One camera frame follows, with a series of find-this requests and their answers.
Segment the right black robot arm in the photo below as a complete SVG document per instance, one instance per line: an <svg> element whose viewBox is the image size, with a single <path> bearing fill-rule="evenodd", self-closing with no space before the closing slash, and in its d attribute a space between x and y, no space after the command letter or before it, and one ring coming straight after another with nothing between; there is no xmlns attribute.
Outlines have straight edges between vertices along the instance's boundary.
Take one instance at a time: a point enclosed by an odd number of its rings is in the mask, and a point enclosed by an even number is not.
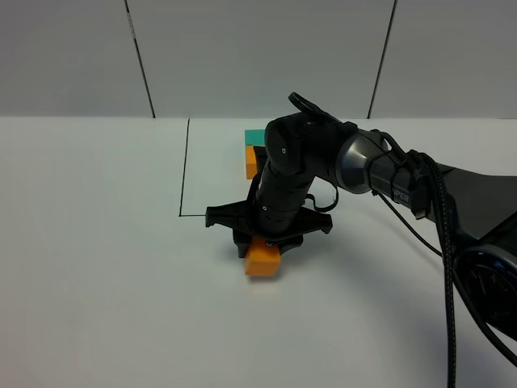
<svg viewBox="0 0 517 388"><path fill-rule="evenodd" d="M265 130L266 162L244 201L207 209L208 226L233 231L239 255L252 238L282 251L305 234L329 232L330 216L305 209L315 178L345 191L376 192L435 219L431 171L414 151L405 152L378 130L351 122L297 113ZM516 335L516 180L439 165L452 229L452 266L485 323Z"/></svg>

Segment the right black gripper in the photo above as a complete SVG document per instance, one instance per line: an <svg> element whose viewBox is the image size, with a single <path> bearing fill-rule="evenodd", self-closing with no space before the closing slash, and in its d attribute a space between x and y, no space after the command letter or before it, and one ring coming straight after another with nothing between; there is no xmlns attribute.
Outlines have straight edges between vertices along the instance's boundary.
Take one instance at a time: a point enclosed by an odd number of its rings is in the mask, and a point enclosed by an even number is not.
<svg viewBox="0 0 517 388"><path fill-rule="evenodd" d="M266 240L280 255L300 247L300 235L332 229L329 214L303 207L314 175L299 172L283 175L267 162L251 182L247 198L206 209L205 225L233 230L233 242L240 259L246 257L252 237Z"/></svg>

